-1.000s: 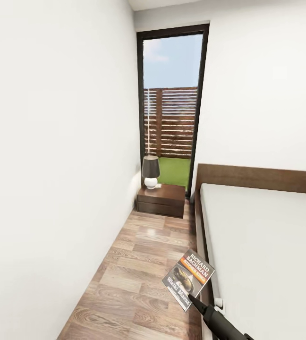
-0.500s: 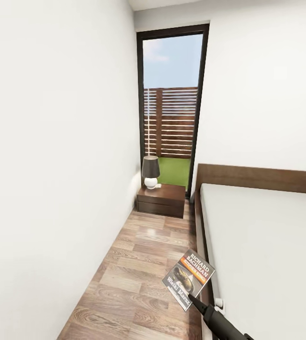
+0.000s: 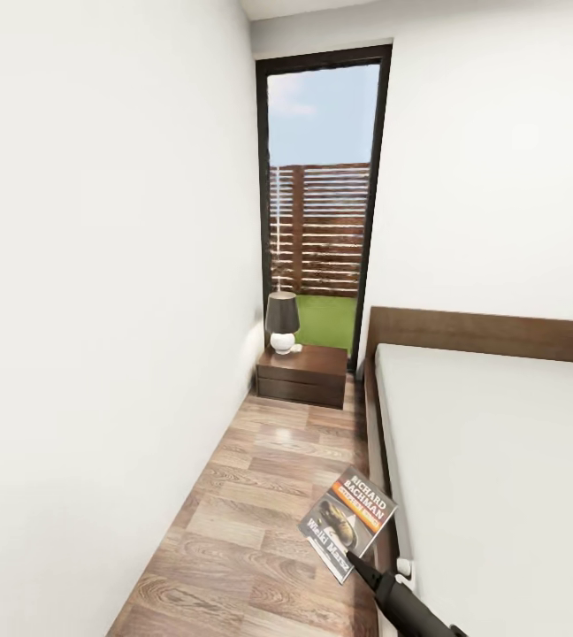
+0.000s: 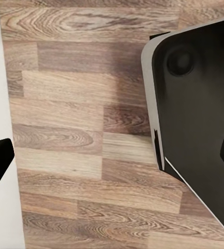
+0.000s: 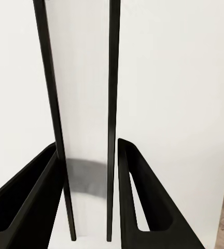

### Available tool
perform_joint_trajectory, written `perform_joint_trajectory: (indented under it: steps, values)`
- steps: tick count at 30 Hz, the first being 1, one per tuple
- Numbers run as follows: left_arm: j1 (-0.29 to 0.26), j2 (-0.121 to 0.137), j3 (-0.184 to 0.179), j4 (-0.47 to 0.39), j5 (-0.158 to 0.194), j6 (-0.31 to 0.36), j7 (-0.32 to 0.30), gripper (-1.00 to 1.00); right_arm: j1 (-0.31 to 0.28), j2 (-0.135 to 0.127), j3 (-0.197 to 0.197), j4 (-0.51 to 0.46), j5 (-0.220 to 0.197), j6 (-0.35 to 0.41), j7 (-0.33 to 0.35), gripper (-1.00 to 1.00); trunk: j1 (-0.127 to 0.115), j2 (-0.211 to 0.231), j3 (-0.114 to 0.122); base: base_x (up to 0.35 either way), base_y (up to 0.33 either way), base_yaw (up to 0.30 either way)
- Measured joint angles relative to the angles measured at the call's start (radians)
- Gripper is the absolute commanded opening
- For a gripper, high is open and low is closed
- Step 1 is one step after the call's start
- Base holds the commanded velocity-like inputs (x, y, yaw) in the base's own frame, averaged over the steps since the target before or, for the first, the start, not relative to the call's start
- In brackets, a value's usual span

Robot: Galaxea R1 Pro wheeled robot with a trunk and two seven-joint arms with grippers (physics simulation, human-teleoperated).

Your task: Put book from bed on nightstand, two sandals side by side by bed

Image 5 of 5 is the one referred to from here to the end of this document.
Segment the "hardback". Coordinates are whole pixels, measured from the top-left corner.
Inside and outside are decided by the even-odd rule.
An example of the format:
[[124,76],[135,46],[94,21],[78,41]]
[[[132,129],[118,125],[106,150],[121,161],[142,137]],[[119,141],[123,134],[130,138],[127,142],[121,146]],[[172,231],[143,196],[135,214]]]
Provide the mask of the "hardback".
[[71,240],[112,239],[121,0],[33,0]]

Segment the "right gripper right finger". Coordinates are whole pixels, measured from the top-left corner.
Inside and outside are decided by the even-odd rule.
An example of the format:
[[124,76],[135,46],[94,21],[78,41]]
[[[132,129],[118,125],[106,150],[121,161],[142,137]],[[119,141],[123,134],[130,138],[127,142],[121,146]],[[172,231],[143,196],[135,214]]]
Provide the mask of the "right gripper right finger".
[[[204,249],[138,148],[118,139],[121,249]],[[130,173],[150,231],[138,229]]]

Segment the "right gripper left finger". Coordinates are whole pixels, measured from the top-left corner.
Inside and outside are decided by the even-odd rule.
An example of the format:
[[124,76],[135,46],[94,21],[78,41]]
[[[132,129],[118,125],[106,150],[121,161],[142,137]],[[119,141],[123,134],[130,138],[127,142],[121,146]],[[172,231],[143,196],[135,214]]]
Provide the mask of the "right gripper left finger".
[[54,142],[0,188],[0,249],[48,249],[62,190]]

